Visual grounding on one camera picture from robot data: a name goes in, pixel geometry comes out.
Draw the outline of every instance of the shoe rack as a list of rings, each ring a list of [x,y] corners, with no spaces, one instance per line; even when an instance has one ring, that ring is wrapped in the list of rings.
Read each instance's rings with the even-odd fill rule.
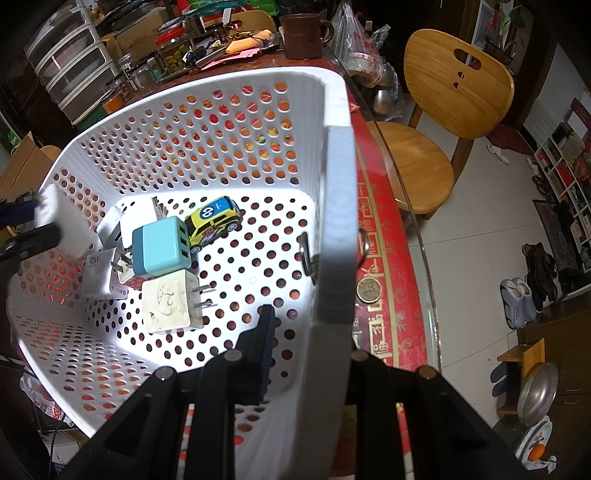
[[[587,273],[591,271],[591,207],[587,196],[552,136],[546,137],[535,152],[535,160],[550,183],[557,201],[565,201],[571,207],[574,222],[570,230],[583,261],[583,271]]]

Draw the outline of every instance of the white plastic basket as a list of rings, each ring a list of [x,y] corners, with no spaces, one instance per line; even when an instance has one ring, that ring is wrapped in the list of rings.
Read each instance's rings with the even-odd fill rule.
[[[80,297],[84,267],[54,249],[22,264],[8,314],[43,385],[88,435],[160,365],[202,366],[277,315],[268,403],[236,411],[241,479],[326,477],[348,377],[357,255],[356,170],[344,81],[312,67],[261,69],[177,86],[104,119],[73,140],[45,183],[57,183],[96,230],[105,212],[156,195],[184,219],[228,195],[242,228],[199,254],[216,282],[192,332],[152,335],[140,292]],[[296,238],[321,253],[316,286]],[[95,234],[92,250],[99,240]]]

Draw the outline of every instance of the white shelf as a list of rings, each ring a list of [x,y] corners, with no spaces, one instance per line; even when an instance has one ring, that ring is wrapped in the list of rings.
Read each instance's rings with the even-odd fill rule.
[[[560,158],[558,160],[556,160],[554,158],[554,156],[552,155],[552,153],[549,152],[548,151],[548,148],[545,146],[546,143],[548,143],[548,142],[551,142],[552,145],[554,146],[554,148],[560,154]],[[545,168],[542,166],[541,161],[538,159],[538,153],[540,151],[542,151],[542,150],[544,151],[544,153],[546,154],[546,156],[550,160],[550,163],[552,164],[552,168],[548,169],[548,171],[545,170]],[[582,224],[583,221],[581,220],[581,214],[582,213],[585,213],[585,212],[588,212],[588,211],[591,211],[591,207],[589,206],[589,200],[584,195],[583,189],[581,188],[581,185],[579,184],[579,181],[577,180],[577,177],[574,175],[574,172],[573,172],[572,168],[570,167],[569,163],[564,159],[564,157],[562,155],[562,150],[558,147],[558,145],[556,144],[556,142],[554,142],[554,139],[552,138],[551,135],[548,135],[548,137],[546,138],[546,141],[542,145],[540,145],[540,147],[538,148],[538,150],[535,151],[534,157],[535,157],[536,163],[540,167],[540,170],[543,172],[544,176],[548,180],[548,183],[550,183],[550,187],[552,188],[552,191],[553,191],[554,195],[556,195],[557,201],[560,203],[561,202],[561,200],[560,200],[561,197],[563,197],[565,194],[568,195],[569,203],[573,206],[573,209],[575,211],[574,221],[577,221],[577,218],[578,218],[579,219],[579,222]],[[564,163],[564,165],[568,169],[570,175],[574,179],[574,181],[570,185],[568,185],[568,186],[565,184],[564,180],[560,176],[560,172],[556,169],[556,165],[558,165],[560,162]],[[558,179],[560,180],[561,185],[564,187],[564,190],[562,192],[560,192],[560,194],[556,191],[556,187],[555,187],[554,183],[550,180],[550,175],[552,173],[554,173],[558,177]],[[572,197],[572,194],[571,194],[571,191],[574,189],[575,186],[577,186],[579,188],[579,192],[581,193],[581,197],[585,201],[585,205],[582,208],[580,208],[580,209],[579,209],[579,205],[574,201],[574,199]],[[583,234],[587,237],[585,240],[579,242],[578,239],[574,238],[574,235],[573,235],[574,244],[577,246],[577,250],[579,251],[579,253],[581,253],[582,246],[584,246],[585,244],[588,244],[589,243],[589,238],[588,238],[587,232],[583,228],[583,225],[581,225],[581,229],[583,231]],[[583,271],[585,273],[587,273],[587,272],[591,271],[591,267],[586,268],[584,266],[584,264],[583,264]]]

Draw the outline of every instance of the tile floor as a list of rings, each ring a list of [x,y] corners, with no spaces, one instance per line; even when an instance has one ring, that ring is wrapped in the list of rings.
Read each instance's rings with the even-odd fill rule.
[[[412,107],[407,102],[401,123]],[[425,113],[418,129],[452,155],[456,137]],[[542,197],[525,156],[503,151],[506,166],[486,144],[486,138],[474,141],[451,196],[430,220],[421,221],[420,231],[433,281],[443,375],[493,426],[504,399],[491,396],[489,375],[497,355],[517,344],[505,322],[499,282],[527,272],[524,243],[542,242],[551,250],[532,203]],[[409,246],[413,257],[420,255],[416,238]]]

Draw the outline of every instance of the cardboard box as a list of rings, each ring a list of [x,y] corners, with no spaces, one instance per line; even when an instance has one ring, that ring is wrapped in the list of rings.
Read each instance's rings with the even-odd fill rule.
[[[105,44],[105,47],[107,47],[111,60],[118,61],[124,55],[119,42],[113,35],[105,35],[101,40]]]
[[[51,452],[51,440],[53,433],[41,435],[47,451]],[[88,442],[88,437],[79,429],[58,430],[56,439],[53,442],[53,463],[64,467],[77,454],[84,444]]]
[[[123,55],[132,51],[135,59],[139,60],[156,51],[156,38],[158,37],[156,30],[167,21],[166,9],[156,7],[141,22],[117,35],[115,38]]]
[[[26,135],[0,177],[0,198],[12,202],[29,189],[38,190],[52,166],[53,160]]]

